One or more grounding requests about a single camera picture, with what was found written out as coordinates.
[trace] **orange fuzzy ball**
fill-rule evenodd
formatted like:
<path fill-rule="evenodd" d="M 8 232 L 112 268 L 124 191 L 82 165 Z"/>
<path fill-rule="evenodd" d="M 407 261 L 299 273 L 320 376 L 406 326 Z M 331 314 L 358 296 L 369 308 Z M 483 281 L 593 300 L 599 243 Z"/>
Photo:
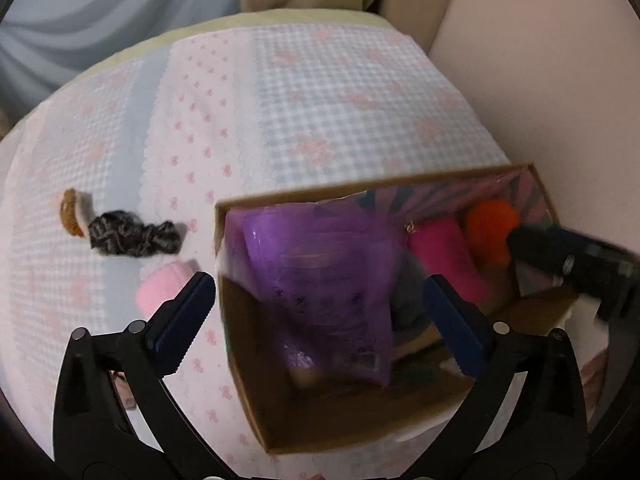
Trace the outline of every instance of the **orange fuzzy ball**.
<path fill-rule="evenodd" d="M 511 254 L 507 236 L 520 225 L 518 212 L 506 200 L 484 200 L 465 217 L 465 238 L 469 252 L 480 265 L 507 267 Z"/>

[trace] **barcode label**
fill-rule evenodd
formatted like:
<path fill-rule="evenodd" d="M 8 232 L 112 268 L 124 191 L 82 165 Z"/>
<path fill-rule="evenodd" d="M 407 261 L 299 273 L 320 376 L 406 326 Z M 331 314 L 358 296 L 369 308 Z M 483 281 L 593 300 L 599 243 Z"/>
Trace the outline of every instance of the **barcode label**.
<path fill-rule="evenodd" d="M 349 352 L 348 354 L 338 354 L 336 365 L 348 370 L 378 371 L 378 354 L 373 352 Z"/>

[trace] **pink object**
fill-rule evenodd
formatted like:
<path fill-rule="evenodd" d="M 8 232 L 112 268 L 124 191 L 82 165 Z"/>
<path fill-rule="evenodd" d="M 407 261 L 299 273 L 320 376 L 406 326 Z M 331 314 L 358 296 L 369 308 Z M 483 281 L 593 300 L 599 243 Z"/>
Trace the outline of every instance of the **pink object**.
<path fill-rule="evenodd" d="M 418 225 L 408 235 L 407 247 L 429 274 L 442 274 L 463 300 L 478 303 L 488 294 L 488 285 L 471 259 L 455 216 L 441 216 Z"/>
<path fill-rule="evenodd" d="M 136 303 L 142 316 L 149 320 L 160 305 L 178 295 L 193 275 L 193 269 L 185 262 L 174 262 L 156 270 L 136 293 Z"/>

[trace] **purple package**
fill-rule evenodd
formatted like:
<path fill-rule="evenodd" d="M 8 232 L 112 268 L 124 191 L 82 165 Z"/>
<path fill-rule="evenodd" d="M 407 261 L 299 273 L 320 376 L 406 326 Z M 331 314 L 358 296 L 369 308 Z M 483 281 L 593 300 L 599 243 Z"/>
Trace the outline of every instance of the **purple package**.
<path fill-rule="evenodd" d="M 248 215 L 243 232 L 287 364 L 388 384 L 402 250 L 393 231 L 363 211 L 283 204 Z"/>

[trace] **black scrunchie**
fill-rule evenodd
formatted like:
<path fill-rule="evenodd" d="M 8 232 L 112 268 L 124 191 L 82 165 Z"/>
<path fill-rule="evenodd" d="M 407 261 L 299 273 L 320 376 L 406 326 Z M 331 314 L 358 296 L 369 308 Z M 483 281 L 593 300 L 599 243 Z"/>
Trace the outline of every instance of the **black scrunchie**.
<path fill-rule="evenodd" d="M 91 248 L 101 254 L 125 254 L 140 258 L 156 253 L 176 254 L 180 251 L 180 233 L 173 222 L 143 224 L 126 211 L 109 211 L 89 224 Z"/>

